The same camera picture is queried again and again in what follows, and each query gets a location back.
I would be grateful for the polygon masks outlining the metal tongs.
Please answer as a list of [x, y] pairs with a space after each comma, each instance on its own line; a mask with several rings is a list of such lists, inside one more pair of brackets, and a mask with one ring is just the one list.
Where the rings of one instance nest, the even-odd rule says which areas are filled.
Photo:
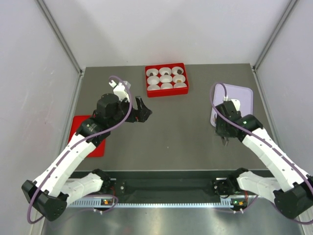
[[227, 146], [229, 143], [229, 139], [226, 137], [221, 137], [223, 146]]

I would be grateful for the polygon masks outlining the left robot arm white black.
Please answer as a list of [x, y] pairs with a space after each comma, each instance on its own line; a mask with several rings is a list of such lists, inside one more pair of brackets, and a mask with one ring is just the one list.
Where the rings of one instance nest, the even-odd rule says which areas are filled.
[[145, 122], [149, 118], [152, 111], [142, 98], [137, 96], [135, 100], [137, 107], [133, 108], [130, 98], [102, 95], [92, 115], [81, 123], [54, 162], [36, 179], [23, 183], [22, 191], [29, 203], [26, 216], [29, 224], [35, 224], [31, 220], [32, 209], [43, 218], [54, 221], [76, 200], [92, 193], [106, 194], [110, 191], [110, 177], [100, 169], [70, 183], [67, 180], [112, 130], [124, 122]]

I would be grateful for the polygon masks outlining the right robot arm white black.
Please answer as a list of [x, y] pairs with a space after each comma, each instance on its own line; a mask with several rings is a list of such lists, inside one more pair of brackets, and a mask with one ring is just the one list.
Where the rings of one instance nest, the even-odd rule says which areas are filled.
[[237, 100], [215, 106], [215, 132], [223, 141], [238, 139], [250, 149], [273, 175], [261, 177], [239, 168], [224, 180], [217, 193], [227, 195], [250, 191], [270, 201], [288, 219], [295, 219], [313, 206], [313, 177], [297, 166], [272, 140], [254, 115], [242, 116]]

